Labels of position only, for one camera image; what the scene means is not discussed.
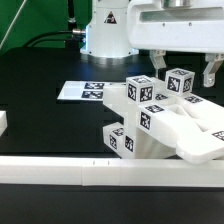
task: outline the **screw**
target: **screw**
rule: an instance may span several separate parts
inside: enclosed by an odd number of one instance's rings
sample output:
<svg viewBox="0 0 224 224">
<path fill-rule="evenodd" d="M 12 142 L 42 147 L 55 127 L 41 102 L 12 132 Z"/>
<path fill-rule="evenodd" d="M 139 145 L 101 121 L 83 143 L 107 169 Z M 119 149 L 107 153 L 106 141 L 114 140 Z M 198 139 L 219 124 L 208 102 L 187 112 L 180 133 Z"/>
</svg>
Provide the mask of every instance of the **screw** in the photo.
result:
<svg viewBox="0 0 224 224">
<path fill-rule="evenodd" d="M 209 82 L 209 84 L 214 83 L 214 78 L 209 78 L 209 79 L 208 79 L 208 82 Z"/>
</svg>

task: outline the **black table surface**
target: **black table surface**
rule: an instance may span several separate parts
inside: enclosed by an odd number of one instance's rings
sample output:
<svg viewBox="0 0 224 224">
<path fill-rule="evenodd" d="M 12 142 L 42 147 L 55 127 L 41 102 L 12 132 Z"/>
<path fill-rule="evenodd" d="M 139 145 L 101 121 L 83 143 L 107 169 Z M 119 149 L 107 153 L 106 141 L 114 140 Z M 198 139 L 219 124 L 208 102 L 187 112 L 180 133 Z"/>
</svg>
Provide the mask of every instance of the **black table surface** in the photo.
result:
<svg viewBox="0 0 224 224">
<path fill-rule="evenodd" d="M 201 55 L 166 59 L 170 68 L 198 74 L 205 66 Z M 10 50 L 0 57 L 0 110 L 7 111 L 8 119 L 0 154 L 116 157 L 103 144 L 102 127 L 122 119 L 101 102 L 57 101 L 57 96 L 66 80 L 125 81 L 140 74 L 154 75 L 147 56 L 136 63 L 102 66 L 65 49 Z M 200 75 L 196 77 L 195 93 L 222 104 L 223 92 L 199 88 Z M 1 224 L 219 224 L 223 210 L 224 189 L 0 185 Z"/>
</svg>

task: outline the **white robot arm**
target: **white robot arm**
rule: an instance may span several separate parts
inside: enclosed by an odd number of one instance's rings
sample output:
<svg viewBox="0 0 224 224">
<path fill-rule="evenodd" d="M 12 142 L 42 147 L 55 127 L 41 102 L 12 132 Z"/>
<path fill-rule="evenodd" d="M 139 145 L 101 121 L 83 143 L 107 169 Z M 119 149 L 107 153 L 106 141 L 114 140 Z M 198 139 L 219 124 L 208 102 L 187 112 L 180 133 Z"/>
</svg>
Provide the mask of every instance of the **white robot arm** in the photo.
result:
<svg viewBox="0 0 224 224">
<path fill-rule="evenodd" d="M 155 68 L 164 67 L 161 51 L 206 53 L 204 86 L 211 87 L 224 60 L 223 8 L 223 0 L 132 0 L 129 42 L 137 49 L 154 50 L 150 56 Z"/>
</svg>

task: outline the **printed marker sheet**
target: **printed marker sheet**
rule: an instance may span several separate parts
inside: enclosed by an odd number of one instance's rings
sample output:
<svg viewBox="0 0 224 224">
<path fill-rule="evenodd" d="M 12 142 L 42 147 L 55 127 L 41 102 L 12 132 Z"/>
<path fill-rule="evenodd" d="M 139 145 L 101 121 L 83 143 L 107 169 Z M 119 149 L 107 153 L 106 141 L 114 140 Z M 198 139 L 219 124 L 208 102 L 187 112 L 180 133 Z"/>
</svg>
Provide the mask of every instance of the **printed marker sheet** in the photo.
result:
<svg viewBox="0 0 224 224">
<path fill-rule="evenodd" d="M 58 100 L 103 101 L 103 87 L 112 84 L 124 83 L 66 81 Z"/>
</svg>

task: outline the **black cable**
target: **black cable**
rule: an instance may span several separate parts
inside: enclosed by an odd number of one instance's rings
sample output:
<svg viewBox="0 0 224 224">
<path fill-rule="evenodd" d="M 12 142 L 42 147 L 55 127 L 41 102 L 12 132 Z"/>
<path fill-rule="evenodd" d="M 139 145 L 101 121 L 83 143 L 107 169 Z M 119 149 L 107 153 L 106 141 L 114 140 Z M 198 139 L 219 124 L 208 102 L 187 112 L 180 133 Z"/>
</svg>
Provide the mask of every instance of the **black cable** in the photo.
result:
<svg viewBox="0 0 224 224">
<path fill-rule="evenodd" d="M 53 42 L 75 41 L 75 42 L 79 42 L 79 43 L 84 43 L 85 42 L 83 37 L 73 37 L 73 38 L 70 38 L 70 39 L 68 39 L 68 38 L 66 38 L 66 39 L 41 39 L 41 40 L 38 40 L 38 41 L 34 42 L 33 44 L 31 44 L 30 47 L 34 47 L 41 42 L 50 42 L 50 41 L 53 41 Z"/>
<path fill-rule="evenodd" d="M 67 2 L 68 2 L 68 17 L 75 18 L 74 2 L 73 0 L 67 0 Z"/>
<path fill-rule="evenodd" d="M 72 30 L 74 28 L 77 28 L 77 22 L 75 19 L 75 11 L 74 11 L 74 1 L 73 0 L 67 0 L 68 5 L 68 29 Z"/>
<path fill-rule="evenodd" d="M 34 42 L 33 44 L 30 45 L 30 47 L 34 47 L 37 44 L 42 43 L 42 42 L 60 42 L 60 41 L 66 41 L 66 40 L 68 40 L 68 39 L 42 39 L 42 40 L 38 40 L 38 41 Z"/>
<path fill-rule="evenodd" d="M 72 34 L 72 31 L 71 30 L 66 30 L 66 31 L 56 31 L 56 32 L 43 33 L 43 34 L 40 34 L 40 35 L 38 35 L 38 36 L 30 39 L 29 41 L 27 41 L 23 45 L 23 47 L 28 47 L 30 44 L 32 44 L 36 40 L 41 39 L 43 37 L 55 36 L 55 35 L 62 35 L 62 34 Z"/>
</svg>

